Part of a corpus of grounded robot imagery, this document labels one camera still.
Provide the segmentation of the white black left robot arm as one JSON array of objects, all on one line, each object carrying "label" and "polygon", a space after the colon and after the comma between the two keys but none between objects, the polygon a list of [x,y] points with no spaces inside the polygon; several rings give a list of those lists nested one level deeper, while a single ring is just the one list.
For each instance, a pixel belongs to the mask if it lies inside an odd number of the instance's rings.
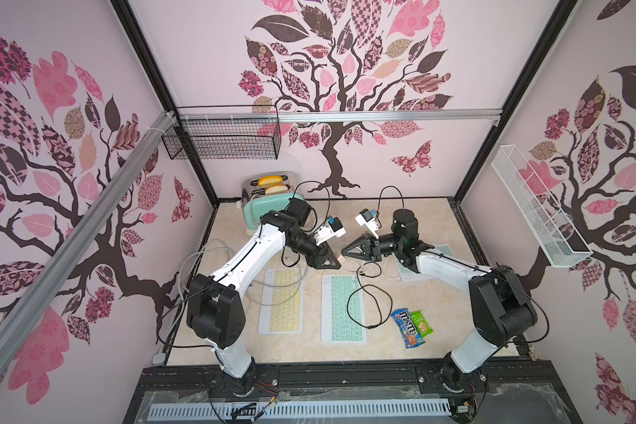
[{"label": "white black left robot arm", "polygon": [[196,336],[212,345],[229,378],[247,385],[254,380],[254,359],[240,339],[247,321],[242,298],[274,255],[288,248],[304,258],[311,269],[340,268],[328,241],[346,234],[344,224],[328,216],[313,232],[306,232],[302,226],[310,214],[311,207],[305,200],[291,198],[283,210],[261,216],[254,236],[222,268],[192,279],[185,299],[185,322]]}]

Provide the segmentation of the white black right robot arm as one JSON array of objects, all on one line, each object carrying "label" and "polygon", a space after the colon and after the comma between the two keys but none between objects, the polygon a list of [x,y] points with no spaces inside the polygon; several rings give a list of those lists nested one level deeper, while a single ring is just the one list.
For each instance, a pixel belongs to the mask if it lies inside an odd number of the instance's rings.
[{"label": "white black right robot arm", "polygon": [[519,276],[507,266],[489,268],[463,263],[420,239],[419,222],[407,208],[395,210],[391,232],[379,235],[378,213],[362,210],[355,217],[367,232],[342,249],[342,255],[378,263],[393,255],[415,274],[440,280],[467,293],[473,330],[443,357],[440,376],[446,390],[463,392],[483,364],[537,324],[538,316]]}]

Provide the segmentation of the yellow wireless keyboard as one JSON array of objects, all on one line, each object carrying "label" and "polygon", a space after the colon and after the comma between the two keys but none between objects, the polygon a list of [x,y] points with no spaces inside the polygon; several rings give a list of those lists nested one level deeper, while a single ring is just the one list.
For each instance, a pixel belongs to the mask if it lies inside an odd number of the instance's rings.
[{"label": "yellow wireless keyboard", "polygon": [[260,335],[302,332],[303,277],[299,267],[266,270],[257,330]]}]

